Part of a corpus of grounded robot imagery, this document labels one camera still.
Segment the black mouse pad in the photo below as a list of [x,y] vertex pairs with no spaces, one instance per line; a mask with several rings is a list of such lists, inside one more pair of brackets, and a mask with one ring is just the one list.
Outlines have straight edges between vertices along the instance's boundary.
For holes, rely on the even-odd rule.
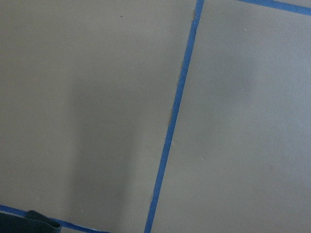
[[1,233],[60,233],[61,230],[60,223],[33,210],[25,216],[0,214]]

